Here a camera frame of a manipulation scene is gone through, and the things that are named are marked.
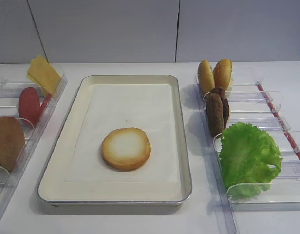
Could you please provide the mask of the round toasted bread slice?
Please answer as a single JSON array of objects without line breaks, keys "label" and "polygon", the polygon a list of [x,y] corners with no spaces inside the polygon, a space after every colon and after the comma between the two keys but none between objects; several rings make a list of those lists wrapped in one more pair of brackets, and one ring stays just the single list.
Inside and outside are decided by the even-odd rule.
[{"label": "round toasted bread slice", "polygon": [[118,170],[131,171],[146,163],[151,154],[151,145],[143,130],[120,128],[105,137],[101,153],[108,165]]}]

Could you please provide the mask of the front brown meat patty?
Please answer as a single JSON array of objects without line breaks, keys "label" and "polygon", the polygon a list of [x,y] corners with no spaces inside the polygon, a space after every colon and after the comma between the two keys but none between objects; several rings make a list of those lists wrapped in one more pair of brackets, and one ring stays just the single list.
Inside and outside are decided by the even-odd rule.
[{"label": "front brown meat patty", "polygon": [[206,102],[208,126],[212,137],[216,137],[226,128],[223,120],[223,105],[217,93],[210,93]]}]

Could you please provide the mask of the brown meat patty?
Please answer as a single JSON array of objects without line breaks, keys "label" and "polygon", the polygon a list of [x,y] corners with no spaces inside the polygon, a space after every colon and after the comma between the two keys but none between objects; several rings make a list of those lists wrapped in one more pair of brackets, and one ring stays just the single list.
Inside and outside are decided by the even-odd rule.
[{"label": "brown meat patty", "polygon": [[210,92],[217,93],[221,98],[222,105],[223,105],[223,120],[224,120],[224,125],[226,126],[229,118],[230,108],[229,108],[228,100],[225,95],[225,90],[223,87],[215,87]]},{"label": "brown meat patty", "polygon": [[208,126],[212,137],[216,137],[226,128],[223,120],[223,105],[217,93],[210,93],[206,102]]}]

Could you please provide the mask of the rear brown meat patty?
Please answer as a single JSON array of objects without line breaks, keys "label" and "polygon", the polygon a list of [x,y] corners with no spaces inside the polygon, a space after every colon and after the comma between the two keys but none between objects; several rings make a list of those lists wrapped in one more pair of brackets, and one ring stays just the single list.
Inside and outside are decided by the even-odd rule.
[{"label": "rear brown meat patty", "polygon": [[217,93],[221,98],[222,105],[223,105],[223,120],[224,120],[224,125],[226,126],[229,118],[230,108],[229,108],[228,100],[225,95],[225,90],[223,87],[215,87],[210,92]]}]

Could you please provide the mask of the green lettuce leaf in rack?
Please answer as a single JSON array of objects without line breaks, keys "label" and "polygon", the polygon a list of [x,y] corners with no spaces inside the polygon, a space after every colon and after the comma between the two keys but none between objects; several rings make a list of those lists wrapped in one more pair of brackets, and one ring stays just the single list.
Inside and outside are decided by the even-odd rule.
[{"label": "green lettuce leaf in rack", "polygon": [[223,131],[219,157],[227,193],[250,198],[270,188],[281,172],[280,150],[272,136],[250,123],[237,122]]}]

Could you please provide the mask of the yellow cheese slice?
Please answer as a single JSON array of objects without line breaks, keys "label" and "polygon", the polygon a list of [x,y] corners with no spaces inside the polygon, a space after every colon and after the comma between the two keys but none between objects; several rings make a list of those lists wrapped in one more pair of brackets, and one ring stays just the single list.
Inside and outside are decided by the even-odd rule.
[{"label": "yellow cheese slice", "polygon": [[45,57],[38,54],[31,60],[27,77],[43,87],[45,93],[54,94],[62,76],[47,62]]}]

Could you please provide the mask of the red tomato slice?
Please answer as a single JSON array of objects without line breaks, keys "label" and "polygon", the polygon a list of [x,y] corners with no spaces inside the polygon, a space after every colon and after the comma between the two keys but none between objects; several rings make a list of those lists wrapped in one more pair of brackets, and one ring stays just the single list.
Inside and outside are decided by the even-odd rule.
[{"label": "red tomato slice", "polygon": [[18,113],[24,124],[37,125],[39,120],[40,102],[35,88],[25,88],[19,97]]}]

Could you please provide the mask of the brown bread slice left rack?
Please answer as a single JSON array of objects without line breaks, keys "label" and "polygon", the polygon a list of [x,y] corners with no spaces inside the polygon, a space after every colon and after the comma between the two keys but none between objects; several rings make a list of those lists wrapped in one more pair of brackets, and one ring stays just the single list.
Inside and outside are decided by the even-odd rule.
[{"label": "brown bread slice left rack", "polygon": [[14,117],[0,117],[0,166],[12,171],[25,145],[24,131]]}]

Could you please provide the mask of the white paper tray liner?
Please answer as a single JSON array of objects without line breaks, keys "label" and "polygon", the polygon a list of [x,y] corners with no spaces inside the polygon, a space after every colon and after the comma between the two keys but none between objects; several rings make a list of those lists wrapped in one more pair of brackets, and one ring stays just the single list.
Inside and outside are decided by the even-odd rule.
[{"label": "white paper tray liner", "polygon": [[[92,85],[69,113],[76,146],[68,182],[176,182],[178,149],[169,85]],[[119,171],[101,157],[101,143],[113,130],[136,127],[151,145],[147,162],[134,171]]]}]

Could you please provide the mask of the cream rectangular metal tray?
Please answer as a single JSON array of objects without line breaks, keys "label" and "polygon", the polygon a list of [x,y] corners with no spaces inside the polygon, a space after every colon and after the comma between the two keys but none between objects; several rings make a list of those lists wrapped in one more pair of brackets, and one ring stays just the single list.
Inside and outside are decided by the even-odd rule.
[{"label": "cream rectangular metal tray", "polygon": [[[143,130],[151,153],[144,165],[119,171],[102,158],[113,130]],[[50,204],[180,204],[192,182],[179,85],[171,75],[85,77],[40,180]]]}]

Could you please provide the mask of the golden bun half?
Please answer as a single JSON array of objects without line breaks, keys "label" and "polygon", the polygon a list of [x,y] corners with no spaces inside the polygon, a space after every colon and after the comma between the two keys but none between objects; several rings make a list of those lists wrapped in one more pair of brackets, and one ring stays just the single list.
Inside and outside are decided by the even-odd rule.
[{"label": "golden bun half", "polygon": [[220,60],[213,69],[214,82],[216,87],[222,87],[225,91],[231,82],[232,61],[225,58]]},{"label": "golden bun half", "polygon": [[202,60],[198,66],[198,81],[201,91],[206,94],[215,87],[212,67],[208,60]]}]

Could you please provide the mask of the right golden bun half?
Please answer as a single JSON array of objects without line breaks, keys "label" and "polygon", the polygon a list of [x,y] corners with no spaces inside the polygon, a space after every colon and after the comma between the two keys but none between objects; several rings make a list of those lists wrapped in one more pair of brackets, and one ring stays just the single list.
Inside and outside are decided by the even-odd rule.
[{"label": "right golden bun half", "polygon": [[231,82],[232,61],[225,58],[220,60],[213,69],[214,82],[216,87],[222,87],[225,91]]}]

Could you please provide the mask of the clear acrylic rack right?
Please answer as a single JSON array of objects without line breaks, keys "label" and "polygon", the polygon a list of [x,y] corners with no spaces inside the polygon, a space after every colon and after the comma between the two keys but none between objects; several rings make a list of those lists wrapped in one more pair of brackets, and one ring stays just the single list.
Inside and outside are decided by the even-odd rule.
[{"label": "clear acrylic rack right", "polygon": [[210,131],[223,106],[194,84],[217,183],[214,206],[222,234],[236,234],[235,211],[300,210],[300,131],[279,115],[282,95],[260,81],[231,85],[224,130]]}]

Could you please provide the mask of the clear acrylic rack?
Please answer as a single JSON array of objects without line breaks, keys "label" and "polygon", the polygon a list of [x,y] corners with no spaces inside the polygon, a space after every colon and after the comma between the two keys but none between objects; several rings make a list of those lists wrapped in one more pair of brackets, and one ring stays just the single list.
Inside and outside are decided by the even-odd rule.
[{"label": "clear acrylic rack", "polygon": [[[27,64],[0,64],[0,117],[16,118],[23,128],[25,136],[25,145],[17,158],[15,169],[9,172],[0,166],[0,220],[67,84],[63,68],[54,63],[51,66],[62,79],[57,85],[55,93],[45,96],[42,87],[26,77],[29,67]],[[20,94],[28,87],[35,88],[41,105],[45,107],[37,126],[25,125],[23,119],[18,115]]]},{"label": "clear acrylic rack", "polygon": [[300,210],[300,131],[279,115],[282,95],[260,81],[231,85],[224,130],[210,131],[223,106],[194,84],[217,183],[214,206],[222,234],[236,234],[235,211]]}]

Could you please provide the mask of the clear acrylic rack left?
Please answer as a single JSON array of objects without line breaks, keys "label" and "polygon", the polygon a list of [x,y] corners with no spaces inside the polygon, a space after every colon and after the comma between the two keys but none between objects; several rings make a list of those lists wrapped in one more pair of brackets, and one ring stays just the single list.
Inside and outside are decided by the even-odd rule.
[{"label": "clear acrylic rack left", "polygon": [[[15,169],[9,172],[0,166],[0,220],[67,84],[63,68],[54,63],[51,66],[62,79],[57,85],[55,93],[45,96],[42,87],[26,77],[29,67],[27,64],[0,64],[0,117],[16,118],[23,128],[25,136],[25,145],[17,158]],[[25,125],[23,119],[18,115],[20,94],[28,87],[35,88],[41,105],[45,107],[37,126]]]}]

